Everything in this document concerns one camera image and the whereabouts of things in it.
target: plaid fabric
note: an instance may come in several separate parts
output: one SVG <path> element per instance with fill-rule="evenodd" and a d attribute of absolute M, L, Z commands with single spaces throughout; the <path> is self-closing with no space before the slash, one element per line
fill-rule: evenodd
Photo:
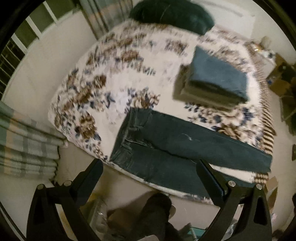
<path fill-rule="evenodd" d="M 133 0 L 80 0 L 97 39 L 129 16 Z"/>
<path fill-rule="evenodd" d="M 262 123 L 264 126 L 264 129 L 263 129 L 264 151 L 267 154 L 272 155 L 273 147 L 274 147 L 274 136 L 276 136 L 276 131 L 274 130 L 273 119 L 272 119 L 272 116 L 269 112 L 270 95 L 269 95 L 266 79 L 264 78 L 264 75 L 262 73 L 263 63 L 262 63 L 261 58 L 258 56 L 258 54 L 252 48 L 251 43 L 247 43 L 246 47 L 248 48 L 248 51 L 249 51 L 250 56 L 253 60 L 253 63 L 255 64 L 255 66 L 257 68 L 257 73 L 256 73 L 257 76 L 256 77 L 259 80 L 260 88 L 263 93 L 262 98 L 261 98 L 261 104 L 262 104 L 262 111 L 263 111 Z"/>
<path fill-rule="evenodd" d="M 0 101 L 0 172 L 52 178 L 59 159 L 58 146 L 65 137 Z"/>

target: metal screw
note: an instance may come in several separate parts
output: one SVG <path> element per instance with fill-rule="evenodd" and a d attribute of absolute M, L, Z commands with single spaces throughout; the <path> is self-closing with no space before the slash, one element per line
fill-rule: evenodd
<path fill-rule="evenodd" d="M 42 190 L 44 188 L 44 184 L 39 184 L 38 186 L 37 186 L 37 189 L 38 190 Z"/>
<path fill-rule="evenodd" d="M 234 187 L 236 185 L 236 183 L 235 183 L 235 181 L 229 181 L 228 185 L 231 186 L 231 187 Z"/>
<path fill-rule="evenodd" d="M 261 190 L 262 189 L 262 185 L 261 184 L 257 184 L 256 187 Z"/>
<path fill-rule="evenodd" d="M 71 186 L 71 184 L 72 184 L 72 181 L 70 181 L 70 180 L 67 180 L 63 183 L 63 185 L 66 187 Z"/>

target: folded blue cloth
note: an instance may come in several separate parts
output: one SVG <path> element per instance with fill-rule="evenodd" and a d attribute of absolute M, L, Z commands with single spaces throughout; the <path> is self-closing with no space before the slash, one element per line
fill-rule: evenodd
<path fill-rule="evenodd" d="M 247 76 L 231 64 L 208 55 L 196 46 L 190 65 L 189 84 L 199 89 L 232 98 L 236 102 L 246 102 Z"/>

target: dark green pillow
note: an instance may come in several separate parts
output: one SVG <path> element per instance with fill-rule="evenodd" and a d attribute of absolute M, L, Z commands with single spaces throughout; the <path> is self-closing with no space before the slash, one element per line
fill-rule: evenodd
<path fill-rule="evenodd" d="M 162 23 L 204 35 L 214 26 L 212 17 L 199 5 L 187 0 L 144 0 L 130 17 L 142 23 Z"/>

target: window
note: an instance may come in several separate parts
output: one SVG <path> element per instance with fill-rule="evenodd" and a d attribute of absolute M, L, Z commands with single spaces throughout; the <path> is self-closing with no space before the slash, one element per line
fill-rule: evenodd
<path fill-rule="evenodd" d="M 21 23 L 0 54 L 0 99 L 30 45 L 74 7 L 72 0 L 46 0 Z"/>

